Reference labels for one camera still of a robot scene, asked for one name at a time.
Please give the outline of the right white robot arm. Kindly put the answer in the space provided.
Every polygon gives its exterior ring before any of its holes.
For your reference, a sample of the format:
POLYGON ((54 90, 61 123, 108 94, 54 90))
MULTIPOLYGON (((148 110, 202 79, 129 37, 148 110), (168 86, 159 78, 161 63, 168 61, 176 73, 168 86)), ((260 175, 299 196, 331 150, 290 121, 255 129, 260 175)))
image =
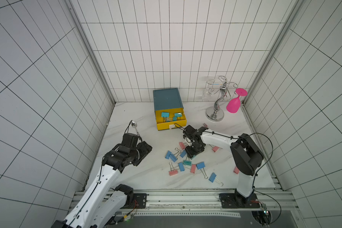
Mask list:
POLYGON ((248 134, 227 136, 206 127, 194 129, 188 125, 183 130, 183 138, 187 141, 186 154, 193 158, 204 152, 206 145, 214 145, 232 153, 239 170, 235 199, 247 203, 254 193, 254 181, 261 168, 264 156, 248 134))

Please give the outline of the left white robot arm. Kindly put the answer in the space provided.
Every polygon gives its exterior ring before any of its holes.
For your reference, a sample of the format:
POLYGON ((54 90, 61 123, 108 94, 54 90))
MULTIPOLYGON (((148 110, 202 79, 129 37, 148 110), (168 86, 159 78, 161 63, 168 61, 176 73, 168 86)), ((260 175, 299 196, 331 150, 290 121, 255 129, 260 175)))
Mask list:
POLYGON ((100 170, 75 208, 64 220, 56 220, 53 228, 102 228, 123 207, 137 206, 134 189, 120 184, 104 200, 114 182, 129 164, 138 166, 152 151, 145 141, 137 146, 117 144, 105 154, 100 170))

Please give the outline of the yellow top drawer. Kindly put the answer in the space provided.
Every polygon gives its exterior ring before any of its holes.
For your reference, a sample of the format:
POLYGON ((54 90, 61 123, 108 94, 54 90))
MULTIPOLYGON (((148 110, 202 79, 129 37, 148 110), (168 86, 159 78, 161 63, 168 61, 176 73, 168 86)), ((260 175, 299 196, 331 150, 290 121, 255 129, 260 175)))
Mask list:
POLYGON ((155 111, 156 123, 157 123, 157 130, 167 130, 173 128, 182 128, 187 125, 187 119, 184 114, 183 108, 174 108, 174 109, 165 109, 165 110, 158 110, 155 111), (168 112, 170 114, 170 120, 168 122, 164 122, 163 118, 161 117, 161 112, 168 112), (173 121, 173 117, 175 113, 182 113, 182 117, 177 117, 177 121, 173 121))

